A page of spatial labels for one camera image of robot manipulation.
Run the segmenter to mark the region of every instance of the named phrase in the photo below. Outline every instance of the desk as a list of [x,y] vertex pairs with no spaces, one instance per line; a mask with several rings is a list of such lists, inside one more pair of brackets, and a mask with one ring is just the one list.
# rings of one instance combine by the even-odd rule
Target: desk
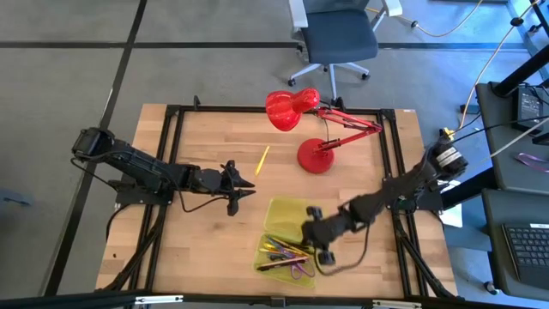
[[[165,105],[144,105],[133,146],[155,154],[159,144]],[[395,111],[406,169],[419,162],[423,143],[414,111]],[[372,116],[360,116],[374,120]],[[171,145],[173,128],[168,136]],[[353,134],[329,123],[329,137]],[[390,132],[386,131],[391,166],[396,172]],[[390,213],[385,210],[371,227],[368,253],[356,269],[337,276],[317,276],[315,288],[300,288],[257,274],[251,267],[263,221],[272,197],[306,198],[324,208],[324,215],[336,211],[342,202],[365,192],[377,191],[384,175],[379,136],[368,136],[335,150],[335,164],[323,175],[300,168],[298,146],[312,136],[326,136],[322,120],[305,114],[290,132],[278,131],[261,112],[186,112],[177,162],[219,169],[229,159],[243,178],[256,185],[257,193],[240,202],[240,211],[226,215],[226,203],[219,201],[185,214],[177,195],[168,208],[159,260],[154,278],[155,292],[218,295],[326,296],[341,298],[402,298],[401,277],[395,252]],[[270,151],[261,173],[254,170],[266,145]],[[165,160],[169,154],[166,150]],[[184,193],[187,207],[209,200],[209,196]],[[97,288],[110,283],[136,249],[143,207],[129,206],[113,221]],[[444,286],[456,293],[454,277],[438,219],[428,212],[415,215],[422,256]],[[339,265],[354,262],[363,249],[364,231],[347,233],[333,246]],[[138,287],[143,287],[145,257]],[[412,289],[417,293],[413,262],[408,259]]]
[[482,201],[492,240],[492,252],[488,253],[494,285],[507,295],[534,300],[549,300],[549,293],[542,288],[526,285],[516,278],[513,262],[507,248],[502,224],[546,223],[549,214],[544,207],[549,197],[508,191],[484,190]]
[[[497,97],[490,89],[490,85],[485,83],[478,84],[476,92],[484,126],[512,120],[511,98]],[[549,108],[544,107],[543,111],[545,115],[549,115]],[[490,153],[503,147],[521,133],[521,131],[511,128],[510,125],[487,130],[486,139]],[[532,138],[525,136],[501,154],[493,157],[493,167],[443,193],[444,207],[450,208],[457,203],[475,197],[480,194],[483,188],[549,195],[549,178],[545,173],[536,171],[517,161],[515,155],[521,152],[546,158],[549,155],[549,147],[534,145],[532,144]]]

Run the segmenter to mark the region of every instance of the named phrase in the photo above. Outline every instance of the lamp arm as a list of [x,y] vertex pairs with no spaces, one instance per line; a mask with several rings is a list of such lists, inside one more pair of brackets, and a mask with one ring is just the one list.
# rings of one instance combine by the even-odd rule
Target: lamp arm
[[337,138],[331,141],[322,142],[318,145],[317,151],[326,151],[332,148],[340,147],[341,145],[356,141],[362,137],[369,136],[374,133],[381,132],[382,130],[382,127],[379,124],[373,123],[368,120],[359,119],[344,112],[336,111],[326,107],[320,107],[316,109],[314,113],[317,117],[321,119],[329,120],[337,124],[343,124],[345,128],[360,130],[359,133],[350,137],[346,137],[343,139]]

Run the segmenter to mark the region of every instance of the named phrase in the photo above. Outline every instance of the black metal frame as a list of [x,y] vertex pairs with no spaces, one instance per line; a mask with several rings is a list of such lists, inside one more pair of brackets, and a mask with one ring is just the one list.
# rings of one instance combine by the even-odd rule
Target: black metal frame
[[[356,115],[371,115],[375,116],[377,122],[384,128],[384,121],[389,121],[389,127],[391,129],[391,136],[393,139],[393,146],[395,151],[395,158],[397,162],[397,168],[400,174],[405,172],[404,160],[401,152],[400,138],[398,135],[398,128],[396,125],[396,117],[394,110],[377,110],[377,109],[348,109],[351,114]],[[164,154],[164,148],[166,146],[168,128],[170,126],[173,116],[177,113],[178,120],[175,128],[174,138],[172,140],[172,151],[170,153],[170,162],[175,162],[177,157],[177,152],[179,149],[179,140],[181,136],[181,131],[183,127],[184,113],[185,112],[265,112],[264,107],[259,106],[201,106],[200,101],[195,96],[195,103],[193,106],[167,106],[166,114],[164,119],[164,124],[162,125],[162,133],[160,134],[160,143],[157,156],[160,158]],[[389,148],[387,144],[386,130],[383,130],[379,134],[380,143],[381,143],[381,152],[383,158],[383,168],[385,171],[385,177],[391,177],[391,165],[389,158]],[[160,207],[159,215],[157,216],[157,221],[154,224],[153,228],[159,228],[160,234],[154,239],[154,244],[152,245],[151,259],[148,266],[147,280],[145,289],[133,289],[127,291],[112,291],[112,290],[99,290],[94,293],[89,294],[72,294],[72,295],[61,295],[61,296],[52,296],[45,298],[31,298],[31,299],[20,299],[20,300],[3,300],[0,301],[0,306],[5,308],[23,308],[23,307],[40,307],[40,308],[75,308],[75,307],[94,307],[94,308],[107,308],[114,306],[124,306],[131,307],[136,302],[136,297],[146,297],[146,296],[160,296],[160,295],[174,295],[174,294],[163,294],[163,293],[154,293],[152,292],[153,279],[156,271],[156,262],[158,260],[158,255],[160,253],[160,242],[161,242],[161,232],[164,226],[164,221],[166,219],[166,210],[167,207]],[[398,212],[393,208],[392,215],[394,220],[400,220]],[[146,231],[146,226],[150,222],[150,216],[147,218],[145,215],[142,219],[142,230]],[[65,231],[65,237],[67,233],[75,233],[72,230]],[[414,221],[408,222],[408,232],[411,239],[416,239],[417,241],[417,231],[415,229]],[[404,298],[401,300],[384,300],[384,299],[371,299],[371,298],[348,298],[348,297],[300,297],[300,296],[246,296],[246,295],[224,295],[224,294],[176,294],[173,297],[177,298],[179,301],[185,302],[222,302],[222,303],[245,303],[245,304],[264,304],[268,306],[289,306],[289,305],[324,305],[324,306],[382,306],[385,305],[385,301],[397,301],[401,302],[400,305],[403,305],[402,302],[414,302],[420,303],[425,308],[481,308],[486,307],[486,304],[479,304],[470,301],[464,301],[460,299],[439,299],[428,297],[426,292],[425,278],[422,278],[420,272],[416,271],[419,278],[419,291],[421,295],[412,295],[410,288],[409,275],[407,272],[405,252],[401,248],[402,243],[399,241],[396,235],[395,229],[395,240],[397,244],[397,253],[399,259],[399,266],[401,270],[401,281],[402,289],[404,292]],[[121,284],[115,284],[114,286],[122,287]],[[506,306],[495,306],[489,305],[492,308],[504,308]]]
[[513,73],[493,87],[494,94],[498,96],[510,95],[522,82],[543,68],[549,61],[549,45],[543,47]]
[[451,209],[458,203],[465,202],[470,198],[478,196],[483,189],[497,190],[498,188],[494,168],[487,168],[485,171],[474,175],[471,179],[443,192],[441,194],[441,198],[443,199],[443,210]]
[[543,12],[541,11],[540,3],[534,4],[532,7],[534,9],[535,14],[538,16],[538,19],[540,20],[540,25],[543,27],[543,30],[545,31],[546,35],[549,35],[549,24],[547,24],[547,19],[543,15]]
[[[264,107],[260,106],[202,106],[200,105],[200,101],[195,97],[195,105],[193,106],[167,106],[166,107],[166,116],[163,124],[163,130],[160,138],[160,146],[162,144],[166,145],[166,136],[167,136],[167,129],[166,132],[164,132],[165,128],[169,127],[170,119],[173,116],[174,111],[177,109],[178,112],[178,122],[175,128],[175,134],[174,139],[172,143],[172,151],[170,153],[170,162],[175,163],[175,158],[177,157],[177,151],[179,146],[179,140],[181,136],[183,121],[184,121],[184,113],[185,112],[265,112]],[[400,145],[400,139],[398,137],[398,130],[396,126],[396,118],[395,118],[395,111],[394,110],[377,110],[377,109],[347,109],[347,112],[354,115],[370,115],[375,116],[378,123],[383,126],[384,120],[389,121],[389,126],[391,128],[392,138],[393,138],[393,145],[395,149],[395,158],[397,159],[397,166],[399,166],[399,173],[404,173],[404,161],[402,158],[402,152],[401,152],[401,145]],[[385,130],[380,133],[380,142],[381,142],[381,152],[383,157],[383,167],[385,169],[385,176],[391,177],[391,166],[390,166],[390,158],[389,158],[389,150],[388,150],[388,144],[387,144],[387,137],[385,136]],[[166,207],[160,208],[160,211],[166,212]],[[415,239],[415,244],[418,244],[418,235],[415,228],[415,222],[413,221],[412,215],[407,215],[407,218],[409,218],[411,221],[408,221],[408,232],[411,236],[411,239]],[[147,226],[150,221],[150,217],[147,217],[146,215],[143,216],[142,219],[142,230],[145,226]],[[145,285],[145,290],[150,291],[153,286],[153,279],[155,276],[156,271],[156,262],[158,260],[158,255],[160,252],[160,240],[161,240],[161,234],[158,237],[158,239],[153,244],[153,249],[151,252],[151,258],[150,263],[148,265],[148,272],[147,272],[147,280]],[[402,281],[402,288],[405,297],[408,297],[412,295],[411,288],[410,288],[410,280],[409,280],[409,274],[407,273],[407,267],[406,267],[406,257],[405,252],[402,247],[402,243],[400,241],[396,241],[397,247],[400,247],[400,250],[398,251],[398,259],[399,259],[399,265],[401,267],[401,281]],[[139,270],[136,270],[136,274],[134,274],[135,277],[138,276]],[[420,295],[427,296],[426,292],[426,283],[425,278],[419,273],[418,270],[418,278],[419,278],[419,291]],[[185,301],[189,301],[189,299],[192,300],[192,297],[185,295]],[[247,300],[245,301],[248,303],[248,299],[254,300],[253,303],[262,303],[266,305],[273,305],[273,297],[271,296],[254,296],[252,298],[243,297],[243,296],[226,296],[226,295],[206,295],[203,294],[199,297],[200,300],[208,300],[208,301],[221,301],[221,302],[234,302],[235,300]],[[362,299],[362,298],[356,298],[356,299],[348,299],[348,298],[333,298],[333,299],[327,299],[327,298],[314,298],[315,301],[312,301],[311,303],[307,302],[306,300],[312,300],[313,298],[308,297],[283,297],[282,298],[284,303],[289,302],[290,300],[292,303],[295,304],[321,304],[321,305],[328,305],[328,304],[348,304],[348,305],[356,305],[356,306],[363,306],[366,304],[366,302],[372,301],[371,299]]]

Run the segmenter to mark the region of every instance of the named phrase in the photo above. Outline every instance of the wooden tabletop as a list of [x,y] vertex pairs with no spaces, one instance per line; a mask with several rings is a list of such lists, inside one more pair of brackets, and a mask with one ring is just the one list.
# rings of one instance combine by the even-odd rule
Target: wooden tabletop
[[[133,146],[156,154],[166,105],[147,104],[142,108]],[[396,110],[406,169],[423,154],[418,119],[413,110]],[[370,116],[358,116],[375,120]],[[166,157],[170,153],[175,121],[168,137]],[[352,130],[329,123],[329,137],[346,137]],[[396,163],[390,132],[387,132],[391,166]],[[313,175],[297,162],[300,143],[312,137],[325,138],[321,119],[304,115],[290,132],[278,131],[263,113],[186,112],[179,144],[177,163],[219,169],[234,159],[244,179],[256,185],[257,193],[240,200],[234,217],[226,215],[226,201],[218,201],[185,214],[177,195],[168,209],[160,255],[154,278],[154,291],[193,294],[287,295],[332,297],[401,298],[402,287],[395,236],[388,211],[371,226],[368,252],[362,264],[336,276],[316,276],[314,288],[301,288],[278,282],[252,269],[257,243],[264,233],[263,222],[273,197],[304,198],[325,209],[381,187],[384,174],[380,142],[377,135],[335,149],[335,164],[325,174]],[[262,171],[254,176],[265,147],[270,150]],[[211,198],[184,193],[187,208]],[[142,223],[143,206],[129,206],[113,221],[110,237],[97,280],[97,288],[110,283],[136,249]],[[456,293],[454,276],[440,222],[431,213],[415,215],[421,253],[437,278]],[[349,264],[359,258],[364,245],[362,233],[346,233],[330,249],[337,264]],[[143,287],[148,256],[143,263],[138,287]],[[417,293],[413,263],[408,257],[412,289]]]

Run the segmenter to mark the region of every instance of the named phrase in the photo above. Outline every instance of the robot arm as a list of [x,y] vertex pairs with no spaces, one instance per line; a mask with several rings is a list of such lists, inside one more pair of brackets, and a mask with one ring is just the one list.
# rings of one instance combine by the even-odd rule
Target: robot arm
[[234,161],[228,161],[222,173],[191,164],[168,164],[114,138],[109,130],[82,130],[72,148],[82,162],[106,163],[123,172],[131,181],[110,180],[118,191],[117,203],[169,204],[174,191],[220,195],[229,200],[228,215],[238,212],[238,200],[255,193],[254,185],[240,177]]
[[381,190],[353,198],[341,205],[336,215],[322,219],[317,211],[308,209],[314,220],[306,221],[301,226],[303,242],[321,249],[323,252],[319,261],[330,264],[326,253],[329,244],[336,238],[346,231],[357,233],[370,226],[384,205],[396,199],[416,200],[424,189],[436,190],[437,180],[450,180],[461,175],[467,164],[450,143],[438,142],[427,149],[421,162],[411,171],[397,178],[385,179]]

